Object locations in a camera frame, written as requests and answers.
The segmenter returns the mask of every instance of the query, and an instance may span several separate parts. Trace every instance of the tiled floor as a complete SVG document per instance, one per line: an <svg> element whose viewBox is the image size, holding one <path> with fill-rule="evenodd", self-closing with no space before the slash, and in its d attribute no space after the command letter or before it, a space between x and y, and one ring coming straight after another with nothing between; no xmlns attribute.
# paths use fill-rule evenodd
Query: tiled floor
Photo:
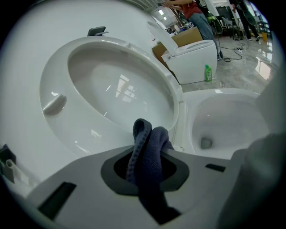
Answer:
<svg viewBox="0 0 286 229"><path fill-rule="evenodd" d="M231 62L220 60L211 82L203 81L182 85L183 91L240 88L261 93L276 72L276 67L271 63L272 42L264 42L262 39L256 42L254 38L252 39L251 42L247 42L245 39L240 41L245 44L244 49L247 49L249 44L249 48L240 53L242 59L232 59ZM234 41L229 37L222 37L219 41L220 46L225 48L241 47L242 45L239 41ZM221 48L221 51L224 58L240 58L233 50Z"/></svg>

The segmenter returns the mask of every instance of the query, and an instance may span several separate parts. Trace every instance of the toilet bowl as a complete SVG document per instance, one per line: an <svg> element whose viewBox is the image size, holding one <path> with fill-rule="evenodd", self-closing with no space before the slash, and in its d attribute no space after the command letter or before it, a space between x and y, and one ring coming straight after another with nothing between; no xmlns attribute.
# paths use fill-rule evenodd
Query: toilet bowl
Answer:
<svg viewBox="0 0 286 229"><path fill-rule="evenodd" d="M26 174L39 181L77 158L133 145L138 118L165 127L175 150L213 158L230 159L268 133L254 104L258 94L242 89L183 93L160 61L116 38L85 37L59 48L43 70L39 92L40 106L21 108L30 115L42 111L25 134L57 144L57 150L43 160L23 136L23 151L13 152ZM40 124L49 131L37 130Z"/></svg>
<svg viewBox="0 0 286 229"><path fill-rule="evenodd" d="M149 21L147 26L166 47L162 59L175 73L179 84L205 81L206 65L211 67L212 76L215 75L217 50L213 40L198 41L179 47L158 24Z"/></svg>

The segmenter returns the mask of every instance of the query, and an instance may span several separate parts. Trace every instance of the green bottle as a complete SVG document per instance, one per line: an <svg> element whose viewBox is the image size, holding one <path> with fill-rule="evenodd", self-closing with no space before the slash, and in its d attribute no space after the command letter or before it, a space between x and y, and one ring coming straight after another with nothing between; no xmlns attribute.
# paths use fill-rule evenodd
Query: green bottle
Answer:
<svg viewBox="0 0 286 229"><path fill-rule="evenodd" d="M211 75L211 68L206 65L206 70L205 70L205 76L206 76L206 82L212 81L212 75Z"/></svg>

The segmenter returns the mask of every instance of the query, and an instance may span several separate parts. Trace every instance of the toilet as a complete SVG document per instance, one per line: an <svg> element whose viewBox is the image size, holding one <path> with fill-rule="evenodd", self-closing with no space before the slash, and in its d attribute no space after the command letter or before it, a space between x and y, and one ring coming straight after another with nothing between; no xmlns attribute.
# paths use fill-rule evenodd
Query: toilet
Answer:
<svg viewBox="0 0 286 229"><path fill-rule="evenodd" d="M178 47L176 42L158 24L148 22L153 35L164 44L166 51L162 59L174 72L179 84L190 84L205 81L206 65L215 75L217 68L217 50L213 40L202 40Z"/></svg>
<svg viewBox="0 0 286 229"><path fill-rule="evenodd" d="M102 228L155 228L158 223L137 196L118 194L102 178L105 162L132 150L135 120L143 118L153 128L168 130L175 151L163 153L177 157L190 175L165 196L171 207L184 214L209 190L224 186L215 182L229 180L223 175L233 171L222 173L206 165L225 168L233 158L242 158L236 150L269 133L255 105L257 97L243 89L183 93L170 71L139 47L117 38L80 38L59 48L46 63L39 103L20 108L36 118L24 133L31 141L8 144L17 163L6 162L14 180L5 181L37 208L62 182L76 184L55 219L67 228L93 228L95 223ZM41 148L35 150L38 146L56 146L56 150L42 153ZM240 164L234 165L233 181ZM214 199L226 199L231 189L229 185L225 193L218 192L221 198ZM213 206L222 208L223 203Z"/></svg>

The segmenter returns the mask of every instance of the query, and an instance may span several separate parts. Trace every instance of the dark blue towel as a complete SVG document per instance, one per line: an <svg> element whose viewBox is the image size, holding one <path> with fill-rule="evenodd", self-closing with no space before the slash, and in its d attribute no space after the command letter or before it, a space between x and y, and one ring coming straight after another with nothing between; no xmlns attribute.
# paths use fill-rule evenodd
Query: dark blue towel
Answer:
<svg viewBox="0 0 286 229"><path fill-rule="evenodd" d="M146 137L149 130L146 128L146 123L149 124L144 119L138 119L134 124L135 148L128 164L126 179L132 177L133 179L127 180L136 184L144 192L154 192L160 189L160 183L163 181L160 152L163 148L173 149L173 146L169 141L168 131L163 127L154 128L150 136Z"/></svg>

